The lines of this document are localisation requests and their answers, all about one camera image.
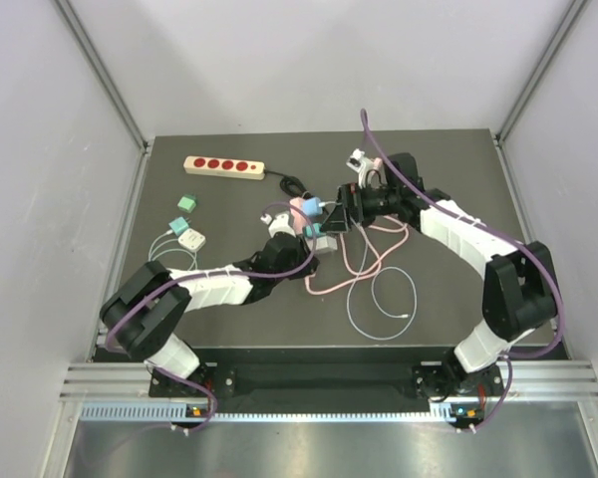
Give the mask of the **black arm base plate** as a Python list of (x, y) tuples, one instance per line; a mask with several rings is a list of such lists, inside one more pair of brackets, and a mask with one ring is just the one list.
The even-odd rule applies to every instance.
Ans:
[(493, 365), (460, 384), (450, 381), (438, 362), (289, 362), (206, 364), (190, 378), (220, 399), (258, 390), (374, 391), (381, 387), (407, 398), (443, 395), (494, 397), (503, 392), (500, 370)]

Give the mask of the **beige power strip red sockets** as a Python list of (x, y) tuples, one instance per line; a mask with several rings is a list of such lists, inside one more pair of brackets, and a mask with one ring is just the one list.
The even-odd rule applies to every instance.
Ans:
[(211, 156), (188, 156), (183, 162), (187, 174), (212, 177), (263, 180), (265, 164), (261, 161), (219, 158)]

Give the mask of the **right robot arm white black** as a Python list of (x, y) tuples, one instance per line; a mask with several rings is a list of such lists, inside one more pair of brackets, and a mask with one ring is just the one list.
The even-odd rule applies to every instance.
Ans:
[(544, 244), (502, 239), (448, 194), (425, 188), (409, 153), (377, 161), (356, 149), (346, 164), (358, 180), (339, 187), (322, 231), (345, 233), (368, 227), (379, 216), (395, 216), (454, 252), (483, 281), (481, 321), (442, 360), (448, 393), (471, 392), (483, 370), (557, 316), (561, 299)]

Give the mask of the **white square charger plug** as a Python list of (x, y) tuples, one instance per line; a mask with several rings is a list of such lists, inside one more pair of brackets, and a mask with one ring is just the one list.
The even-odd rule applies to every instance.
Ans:
[(177, 237), (178, 244), (191, 253), (197, 253), (206, 243), (203, 234), (194, 229), (187, 229)]

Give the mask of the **green charger plug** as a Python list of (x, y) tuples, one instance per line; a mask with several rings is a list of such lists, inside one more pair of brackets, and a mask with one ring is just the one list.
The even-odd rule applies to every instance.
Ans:
[(197, 206), (197, 200), (194, 195), (185, 194), (177, 202), (177, 208), (187, 214), (191, 213)]

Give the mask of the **teal charger plug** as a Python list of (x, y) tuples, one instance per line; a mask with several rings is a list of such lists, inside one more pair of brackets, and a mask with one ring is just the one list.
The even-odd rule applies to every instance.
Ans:
[(171, 220), (168, 223), (168, 227), (176, 237), (179, 237), (181, 234), (183, 234), (190, 228), (190, 224), (184, 217), (179, 216)]

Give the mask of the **pink power strip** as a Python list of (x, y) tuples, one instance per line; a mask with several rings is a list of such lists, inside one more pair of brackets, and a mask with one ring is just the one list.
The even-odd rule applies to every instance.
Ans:
[(296, 235), (303, 235), (303, 227), (313, 224), (311, 218), (307, 217), (301, 209), (303, 201), (304, 199), (301, 197), (294, 197), (289, 200), (289, 204), (291, 205), (290, 214), (292, 215), (292, 226)]

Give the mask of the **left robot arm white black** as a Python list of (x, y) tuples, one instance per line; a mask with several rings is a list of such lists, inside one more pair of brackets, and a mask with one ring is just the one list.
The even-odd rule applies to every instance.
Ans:
[(301, 237), (277, 233), (249, 258), (221, 268), (180, 271), (148, 261), (101, 306), (100, 320), (132, 360), (171, 376), (182, 393), (205, 386), (206, 372), (174, 332), (183, 315), (215, 306), (242, 306), (268, 297), (284, 280), (312, 275), (319, 260)]

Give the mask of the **light blue charger plug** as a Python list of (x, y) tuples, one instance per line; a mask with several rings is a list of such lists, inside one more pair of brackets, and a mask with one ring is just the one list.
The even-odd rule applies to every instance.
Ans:
[(316, 217), (323, 214), (327, 203), (318, 197), (305, 199), (301, 204), (301, 209), (307, 217)]

